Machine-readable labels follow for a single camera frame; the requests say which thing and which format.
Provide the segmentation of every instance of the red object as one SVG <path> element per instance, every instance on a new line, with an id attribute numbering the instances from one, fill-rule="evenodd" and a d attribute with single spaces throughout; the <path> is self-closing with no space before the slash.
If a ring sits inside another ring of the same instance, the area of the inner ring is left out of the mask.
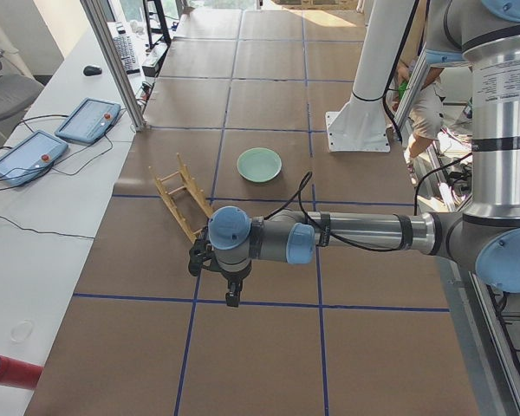
<path id="1" fill-rule="evenodd" d="M 42 367 L 0 355 L 0 385 L 35 390 Z"/>

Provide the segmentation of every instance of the person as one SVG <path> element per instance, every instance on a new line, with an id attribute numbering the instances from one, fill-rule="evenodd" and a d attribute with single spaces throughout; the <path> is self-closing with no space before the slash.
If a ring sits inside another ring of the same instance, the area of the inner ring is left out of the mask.
<path id="1" fill-rule="evenodd" d="M 397 86 L 400 86 L 403 81 L 410 80 L 418 60 L 424 42 L 427 4 L 426 0 L 422 0 L 416 9 L 412 27 L 396 68 Z M 408 138 L 404 155 L 406 165 L 412 175 L 414 175 L 414 160 L 437 139 L 443 126 L 443 99 L 445 94 L 439 78 L 442 72 L 442 68 L 430 69 L 409 114 L 413 121 L 413 133 Z M 398 106 L 399 103 L 396 101 L 393 108 L 396 109 Z"/>

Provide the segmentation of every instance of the blue joint cap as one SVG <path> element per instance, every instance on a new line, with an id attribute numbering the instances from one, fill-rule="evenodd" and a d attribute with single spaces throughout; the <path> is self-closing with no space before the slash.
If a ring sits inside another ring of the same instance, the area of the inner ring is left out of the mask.
<path id="1" fill-rule="evenodd" d="M 520 228 L 491 240 L 479 253 L 476 274 L 505 292 L 520 293 Z"/>
<path id="2" fill-rule="evenodd" d="M 482 4 L 497 17 L 520 23 L 520 0 L 482 0 Z"/>
<path id="3" fill-rule="evenodd" d="M 314 254 L 314 228 L 312 225 L 295 224 L 287 239 L 287 263 L 306 264 Z"/>
<path id="4" fill-rule="evenodd" d="M 244 243 L 250 232 L 250 218 L 236 206 L 220 208 L 208 221 L 208 238 L 218 250 L 230 250 Z"/>
<path id="5" fill-rule="evenodd" d="M 426 50 L 426 62 L 434 67 L 465 67 L 470 65 L 460 52 L 444 50 Z"/>

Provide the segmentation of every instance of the white pillar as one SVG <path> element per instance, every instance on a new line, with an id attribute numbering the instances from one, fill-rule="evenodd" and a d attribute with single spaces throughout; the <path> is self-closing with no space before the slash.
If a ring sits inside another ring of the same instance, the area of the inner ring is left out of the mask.
<path id="1" fill-rule="evenodd" d="M 415 4 L 375 0 L 350 100 L 326 113 L 331 152 L 389 152 L 381 98 Z"/>

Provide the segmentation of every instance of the gray office chair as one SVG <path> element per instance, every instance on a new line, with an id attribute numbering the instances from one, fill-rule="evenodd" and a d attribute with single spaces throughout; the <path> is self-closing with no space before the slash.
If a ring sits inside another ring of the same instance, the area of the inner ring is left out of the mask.
<path id="1" fill-rule="evenodd" d="M 26 76 L 5 74 L 0 76 L 0 121 L 21 113 L 30 106 L 43 89 L 42 84 Z"/>

